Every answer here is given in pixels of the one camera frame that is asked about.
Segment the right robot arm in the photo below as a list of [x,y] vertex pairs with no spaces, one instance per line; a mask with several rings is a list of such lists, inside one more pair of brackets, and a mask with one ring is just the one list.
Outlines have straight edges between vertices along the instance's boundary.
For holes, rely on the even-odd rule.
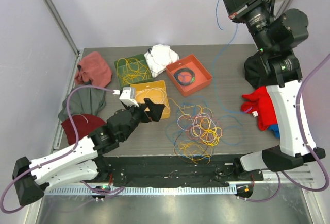
[[294,48],[308,38],[308,17],[298,9],[274,16],[274,0],[223,0],[229,18],[243,23],[257,47],[244,63],[245,78],[265,87],[279,127],[279,145],[235,158],[233,174],[245,180],[252,171],[291,170],[323,159],[325,150],[314,142],[301,99],[302,71]]

